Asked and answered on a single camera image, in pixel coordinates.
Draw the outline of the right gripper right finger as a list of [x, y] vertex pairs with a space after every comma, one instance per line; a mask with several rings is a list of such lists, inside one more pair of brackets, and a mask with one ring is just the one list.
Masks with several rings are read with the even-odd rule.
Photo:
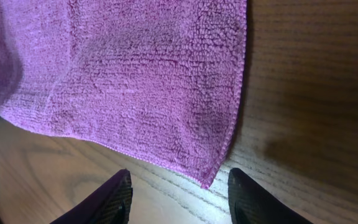
[[311, 224], [239, 168], [230, 170], [227, 184], [233, 224]]

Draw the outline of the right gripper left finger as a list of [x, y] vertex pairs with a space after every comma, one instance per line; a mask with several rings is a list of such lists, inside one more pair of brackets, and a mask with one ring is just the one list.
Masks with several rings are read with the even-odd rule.
[[122, 169], [51, 224], [127, 224], [132, 196], [131, 173]]

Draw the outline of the large purple microfiber cloth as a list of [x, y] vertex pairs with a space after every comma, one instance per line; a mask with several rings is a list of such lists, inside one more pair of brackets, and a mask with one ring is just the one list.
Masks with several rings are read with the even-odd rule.
[[245, 0], [0, 1], [0, 117], [211, 186], [236, 127]]

